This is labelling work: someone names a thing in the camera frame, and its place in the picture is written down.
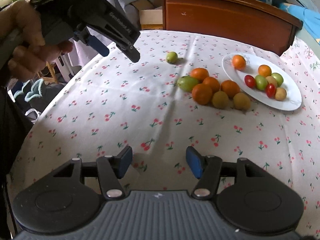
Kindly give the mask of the person's left hand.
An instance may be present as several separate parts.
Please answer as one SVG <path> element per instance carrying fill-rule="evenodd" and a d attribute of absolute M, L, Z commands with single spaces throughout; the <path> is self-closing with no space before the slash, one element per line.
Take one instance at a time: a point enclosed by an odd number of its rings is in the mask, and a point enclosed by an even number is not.
<path fill-rule="evenodd" d="M 57 45 L 45 44 L 40 17 L 25 0 L 16 1 L 1 11 L 1 40 L 14 29 L 19 29 L 24 41 L 29 44 L 28 47 L 17 46 L 8 62 L 11 77 L 20 81 L 32 79 L 47 62 L 73 50 L 73 44 L 69 41 Z"/>

